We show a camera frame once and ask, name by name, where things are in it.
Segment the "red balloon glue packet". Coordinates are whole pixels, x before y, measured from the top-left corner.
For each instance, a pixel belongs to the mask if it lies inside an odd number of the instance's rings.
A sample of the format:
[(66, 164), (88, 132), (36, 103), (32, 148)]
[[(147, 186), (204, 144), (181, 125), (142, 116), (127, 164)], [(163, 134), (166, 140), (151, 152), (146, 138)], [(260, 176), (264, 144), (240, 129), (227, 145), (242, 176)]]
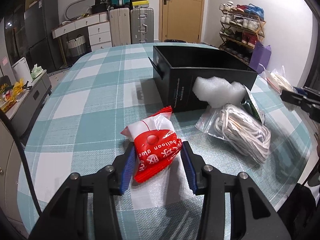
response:
[(121, 131), (135, 145), (139, 162), (134, 176), (137, 183), (143, 183), (167, 168), (181, 150), (182, 140), (170, 121), (171, 114), (172, 107), (164, 107)]

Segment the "green white medicine packet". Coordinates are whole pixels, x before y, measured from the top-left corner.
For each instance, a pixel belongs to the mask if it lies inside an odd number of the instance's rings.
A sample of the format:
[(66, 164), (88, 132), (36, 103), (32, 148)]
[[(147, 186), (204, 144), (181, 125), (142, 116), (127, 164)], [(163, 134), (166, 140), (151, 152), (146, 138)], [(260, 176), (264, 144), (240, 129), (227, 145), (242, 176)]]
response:
[(244, 86), (244, 88), (246, 90), (246, 95), (241, 101), (243, 109), (253, 118), (255, 118), (255, 120), (264, 125), (265, 113), (259, 109), (258, 104), (255, 101), (251, 91), (246, 86)]

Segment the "white foam piece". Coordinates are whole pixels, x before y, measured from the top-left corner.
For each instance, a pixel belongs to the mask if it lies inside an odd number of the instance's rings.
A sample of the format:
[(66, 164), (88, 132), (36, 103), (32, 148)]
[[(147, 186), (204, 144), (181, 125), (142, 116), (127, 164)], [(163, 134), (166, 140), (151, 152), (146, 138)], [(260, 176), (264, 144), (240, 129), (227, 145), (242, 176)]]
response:
[(221, 108), (227, 103), (238, 105), (246, 95), (246, 90), (241, 83), (229, 83), (226, 79), (213, 76), (208, 79), (197, 77), (193, 93), (210, 107)]

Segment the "black cardboard box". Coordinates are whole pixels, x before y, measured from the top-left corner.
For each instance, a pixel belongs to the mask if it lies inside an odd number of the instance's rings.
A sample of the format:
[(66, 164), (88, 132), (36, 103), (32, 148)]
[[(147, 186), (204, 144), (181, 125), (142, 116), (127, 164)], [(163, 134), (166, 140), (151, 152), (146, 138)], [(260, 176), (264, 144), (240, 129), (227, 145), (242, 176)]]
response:
[(154, 45), (149, 60), (162, 103), (175, 113), (203, 109), (227, 98), (234, 84), (251, 89), (258, 76), (224, 50), (190, 43)]

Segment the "purple paper bag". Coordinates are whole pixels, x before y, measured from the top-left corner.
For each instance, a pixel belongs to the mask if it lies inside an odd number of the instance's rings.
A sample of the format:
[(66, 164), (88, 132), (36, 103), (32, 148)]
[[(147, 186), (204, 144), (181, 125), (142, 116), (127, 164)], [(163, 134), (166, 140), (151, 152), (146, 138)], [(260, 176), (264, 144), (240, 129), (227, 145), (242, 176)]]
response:
[(271, 46), (264, 46), (258, 41), (253, 49), (249, 66), (258, 74), (261, 74), (268, 66), (271, 57)]

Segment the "wooden shoe rack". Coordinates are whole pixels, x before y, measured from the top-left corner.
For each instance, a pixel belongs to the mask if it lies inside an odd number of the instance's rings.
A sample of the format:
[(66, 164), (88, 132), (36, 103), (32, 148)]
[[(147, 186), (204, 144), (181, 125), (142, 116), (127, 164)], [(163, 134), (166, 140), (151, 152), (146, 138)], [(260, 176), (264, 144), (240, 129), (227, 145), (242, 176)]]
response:
[(222, 43), (219, 49), (249, 64), (258, 42), (265, 38), (265, 13), (253, 5), (235, 5), (232, 1), (219, 5)]

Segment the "grey low cabinet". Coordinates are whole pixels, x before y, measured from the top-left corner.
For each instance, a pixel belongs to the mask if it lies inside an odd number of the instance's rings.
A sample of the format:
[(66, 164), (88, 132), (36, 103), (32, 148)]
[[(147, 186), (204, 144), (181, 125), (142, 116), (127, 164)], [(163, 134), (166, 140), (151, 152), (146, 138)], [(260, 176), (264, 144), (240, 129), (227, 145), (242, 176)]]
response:
[(6, 113), (17, 135), (21, 137), (26, 132), (36, 110), (51, 94), (52, 84), (44, 70), (32, 83), (31, 89), (26, 90), (22, 97)]

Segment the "woven laundry basket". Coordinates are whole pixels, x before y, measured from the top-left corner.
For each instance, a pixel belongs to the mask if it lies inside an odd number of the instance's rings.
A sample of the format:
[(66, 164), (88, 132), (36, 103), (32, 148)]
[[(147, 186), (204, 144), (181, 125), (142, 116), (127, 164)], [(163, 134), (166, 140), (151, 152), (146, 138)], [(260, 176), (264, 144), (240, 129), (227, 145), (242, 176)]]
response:
[(84, 35), (78, 35), (76, 38), (67, 41), (67, 48), (70, 57), (78, 57), (87, 53), (87, 44)]

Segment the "yellow wooden door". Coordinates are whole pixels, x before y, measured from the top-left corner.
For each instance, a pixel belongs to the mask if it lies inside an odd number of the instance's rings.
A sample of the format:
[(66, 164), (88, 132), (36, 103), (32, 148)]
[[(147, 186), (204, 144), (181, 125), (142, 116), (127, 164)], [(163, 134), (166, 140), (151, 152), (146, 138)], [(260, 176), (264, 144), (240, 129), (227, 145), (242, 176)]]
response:
[(159, 0), (159, 39), (200, 41), (204, 0)]

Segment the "white drawer desk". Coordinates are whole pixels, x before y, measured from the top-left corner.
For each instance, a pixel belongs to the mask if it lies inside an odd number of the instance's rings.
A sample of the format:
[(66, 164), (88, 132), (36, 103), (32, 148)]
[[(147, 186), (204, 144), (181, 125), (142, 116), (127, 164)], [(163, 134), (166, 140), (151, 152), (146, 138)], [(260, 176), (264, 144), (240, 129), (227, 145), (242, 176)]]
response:
[(68, 52), (67, 42), (84, 36), (87, 49), (95, 51), (112, 47), (111, 29), (107, 12), (89, 15), (74, 21), (67, 21), (52, 30), (54, 39)]

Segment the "yellow plastic bag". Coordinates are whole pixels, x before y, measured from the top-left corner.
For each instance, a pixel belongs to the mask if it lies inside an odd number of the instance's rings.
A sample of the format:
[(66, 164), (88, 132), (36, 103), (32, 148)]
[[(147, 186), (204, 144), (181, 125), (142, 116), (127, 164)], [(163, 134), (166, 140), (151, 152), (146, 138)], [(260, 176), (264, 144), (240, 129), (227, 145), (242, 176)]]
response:
[(14, 85), (4, 83), (1, 85), (1, 111), (6, 113), (23, 96), (28, 82), (24, 78), (15, 82)]

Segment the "white small appliance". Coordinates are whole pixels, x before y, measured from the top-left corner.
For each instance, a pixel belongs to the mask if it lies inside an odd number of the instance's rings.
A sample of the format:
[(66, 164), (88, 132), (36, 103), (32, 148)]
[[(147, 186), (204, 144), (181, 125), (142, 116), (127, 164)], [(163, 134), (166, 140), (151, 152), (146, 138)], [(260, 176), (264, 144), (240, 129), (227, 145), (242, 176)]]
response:
[(32, 83), (33, 78), (31, 77), (30, 69), (25, 57), (19, 59), (15, 64), (12, 65), (11, 68), (16, 81), (20, 81), (20, 79), (23, 79), (24, 84), (26, 84), (27, 82), (29, 84)]

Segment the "silver aluminium suitcase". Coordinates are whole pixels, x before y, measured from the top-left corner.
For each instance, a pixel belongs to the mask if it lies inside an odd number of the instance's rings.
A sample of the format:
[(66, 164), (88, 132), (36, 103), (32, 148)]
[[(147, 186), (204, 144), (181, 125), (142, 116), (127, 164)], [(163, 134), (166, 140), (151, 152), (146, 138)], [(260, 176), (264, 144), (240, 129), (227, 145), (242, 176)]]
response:
[(154, 11), (152, 8), (130, 10), (131, 43), (154, 42)]

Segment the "beige suitcase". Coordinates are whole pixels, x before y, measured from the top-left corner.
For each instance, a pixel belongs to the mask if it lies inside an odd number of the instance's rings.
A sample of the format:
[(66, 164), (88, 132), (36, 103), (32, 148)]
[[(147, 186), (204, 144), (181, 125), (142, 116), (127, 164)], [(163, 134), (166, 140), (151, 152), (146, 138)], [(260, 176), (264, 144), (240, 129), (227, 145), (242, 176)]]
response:
[(110, 11), (110, 29), (113, 47), (131, 44), (129, 8)]

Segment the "dark grey refrigerator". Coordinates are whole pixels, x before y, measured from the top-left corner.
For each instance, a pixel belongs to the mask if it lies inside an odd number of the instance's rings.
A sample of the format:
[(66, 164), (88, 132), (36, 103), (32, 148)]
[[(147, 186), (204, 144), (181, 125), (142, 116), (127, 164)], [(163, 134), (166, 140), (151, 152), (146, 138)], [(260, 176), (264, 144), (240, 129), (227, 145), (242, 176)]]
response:
[(48, 73), (63, 65), (59, 43), (52, 30), (59, 25), (58, 0), (39, 0), (24, 13), (25, 33), (31, 64)]

